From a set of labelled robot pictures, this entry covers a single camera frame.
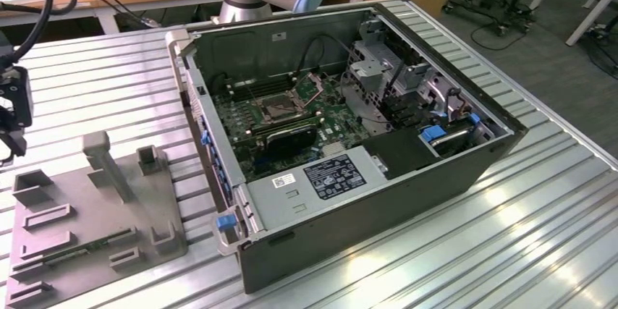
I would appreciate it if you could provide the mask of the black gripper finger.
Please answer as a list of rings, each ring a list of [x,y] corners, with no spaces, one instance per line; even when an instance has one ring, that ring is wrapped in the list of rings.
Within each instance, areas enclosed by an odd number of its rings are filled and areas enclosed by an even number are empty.
[[[26,156],[24,130],[34,121],[34,101],[28,71],[23,67],[2,68],[2,149],[3,158]]]

